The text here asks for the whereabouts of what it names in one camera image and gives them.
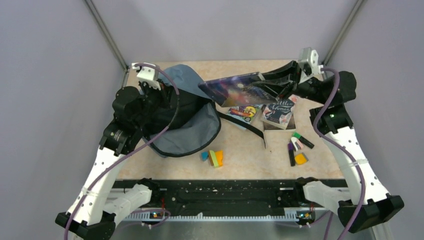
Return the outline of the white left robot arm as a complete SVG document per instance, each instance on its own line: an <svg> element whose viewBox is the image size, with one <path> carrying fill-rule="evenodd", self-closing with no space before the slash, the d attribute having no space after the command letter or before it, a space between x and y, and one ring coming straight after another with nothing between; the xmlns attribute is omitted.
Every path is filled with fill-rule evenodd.
<svg viewBox="0 0 424 240"><path fill-rule="evenodd" d="M180 111L181 92L177 86L125 86L112 102L113 119L103 131L89 175L74 203L57 215L55 223L64 229L63 237L81 240L108 240L116 227L138 207L154 207L160 193L148 180L108 203L111 189L129 157L146 147L140 144L143 127L160 107L175 106L171 119L160 130L170 129Z"/></svg>

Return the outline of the blue student backpack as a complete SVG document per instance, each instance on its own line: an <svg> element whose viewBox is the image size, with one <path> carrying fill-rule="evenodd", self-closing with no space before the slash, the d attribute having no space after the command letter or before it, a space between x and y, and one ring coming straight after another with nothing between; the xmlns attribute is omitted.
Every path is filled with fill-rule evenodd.
<svg viewBox="0 0 424 240"><path fill-rule="evenodd" d="M160 133L170 123L175 107L159 108L142 128L142 140L145 143L152 141L150 148L163 158L185 157L206 148L221 131L222 120L264 138L264 133L250 123L219 112L215 103L199 89L198 84L203 83L203 79L190 66L177 64L166 68L164 72L179 90L180 108L177 118L166 132Z"/></svg>

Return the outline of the Robinson Crusoe book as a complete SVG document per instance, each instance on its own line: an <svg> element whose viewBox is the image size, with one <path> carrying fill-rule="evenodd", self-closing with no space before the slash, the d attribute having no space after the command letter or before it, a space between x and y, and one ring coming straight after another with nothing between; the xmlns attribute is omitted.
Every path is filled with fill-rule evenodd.
<svg viewBox="0 0 424 240"><path fill-rule="evenodd" d="M277 97L260 87L265 78L260 72L204 81L198 84L210 99L221 107L237 107L274 103Z"/></svg>

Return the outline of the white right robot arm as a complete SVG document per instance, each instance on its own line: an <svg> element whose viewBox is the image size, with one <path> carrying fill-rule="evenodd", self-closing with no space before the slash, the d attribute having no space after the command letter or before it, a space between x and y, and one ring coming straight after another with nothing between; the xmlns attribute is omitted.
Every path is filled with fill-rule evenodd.
<svg viewBox="0 0 424 240"><path fill-rule="evenodd" d="M313 71L291 61L260 73L256 84L278 100L296 95L321 104L309 112L312 127L333 154L349 191L338 191L313 177L301 177L293 192L297 205L311 202L328 209L342 223L342 235L385 223L404 207L403 199L380 182L358 143L345 108L345 103L356 98L357 81L351 72L324 66Z"/></svg>

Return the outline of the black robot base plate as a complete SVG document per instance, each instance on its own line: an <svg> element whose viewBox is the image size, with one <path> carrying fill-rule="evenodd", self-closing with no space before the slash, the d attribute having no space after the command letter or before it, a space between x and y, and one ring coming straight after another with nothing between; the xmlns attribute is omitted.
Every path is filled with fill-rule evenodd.
<svg viewBox="0 0 424 240"><path fill-rule="evenodd" d="M163 207L173 217L265 217L282 216L288 208L319 204L301 200L294 179L158 180L149 203L143 208Z"/></svg>

